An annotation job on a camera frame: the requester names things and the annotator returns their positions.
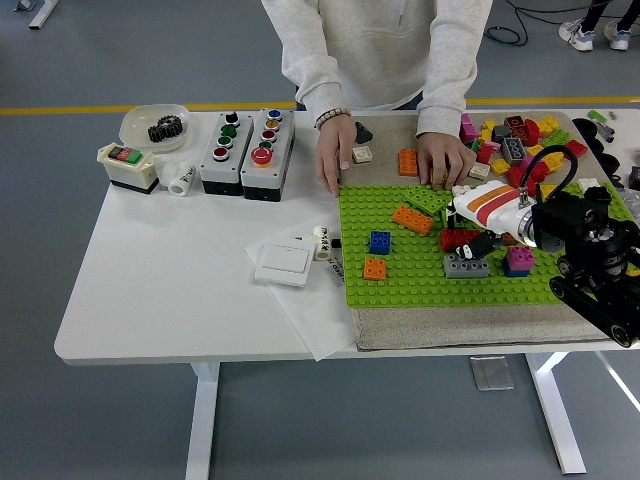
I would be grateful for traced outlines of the person's left hand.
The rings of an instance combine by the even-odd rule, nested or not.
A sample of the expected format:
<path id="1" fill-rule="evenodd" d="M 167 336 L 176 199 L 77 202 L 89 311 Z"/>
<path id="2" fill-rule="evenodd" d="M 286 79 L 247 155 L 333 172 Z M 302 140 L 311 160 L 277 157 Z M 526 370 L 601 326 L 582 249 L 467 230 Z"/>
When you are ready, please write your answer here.
<path id="1" fill-rule="evenodd" d="M 476 154 L 457 137 L 427 132 L 418 137 L 417 164 L 420 183 L 434 190 L 464 183 L 476 161 Z"/>

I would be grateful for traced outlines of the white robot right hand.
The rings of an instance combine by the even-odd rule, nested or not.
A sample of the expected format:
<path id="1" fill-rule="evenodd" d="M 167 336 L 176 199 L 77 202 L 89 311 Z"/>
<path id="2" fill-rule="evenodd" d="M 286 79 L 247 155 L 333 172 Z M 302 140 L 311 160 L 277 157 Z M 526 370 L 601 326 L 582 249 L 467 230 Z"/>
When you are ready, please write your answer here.
<path id="1" fill-rule="evenodd" d="M 447 205 L 447 221 L 452 225 L 455 215 L 459 215 L 484 232 L 455 249 L 461 259 L 478 259 L 492 253 L 504 244 L 505 233 L 526 246 L 536 246 L 531 213 L 535 201 L 525 187 L 514 188 L 492 180 L 474 189 L 465 186 L 463 190 Z"/>

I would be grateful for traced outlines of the person's right hand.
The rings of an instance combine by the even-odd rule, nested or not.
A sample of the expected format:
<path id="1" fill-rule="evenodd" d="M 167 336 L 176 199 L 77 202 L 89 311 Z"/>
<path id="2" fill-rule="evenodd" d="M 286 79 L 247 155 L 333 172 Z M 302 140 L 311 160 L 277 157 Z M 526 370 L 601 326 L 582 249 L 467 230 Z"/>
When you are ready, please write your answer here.
<path id="1" fill-rule="evenodd" d="M 350 168 L 355 138 L 355 123 L 347 114 L 330 118 L 320 126 L 315 149 L 316 176 L 334 197 L 339 196 L 339 171 Z"/>

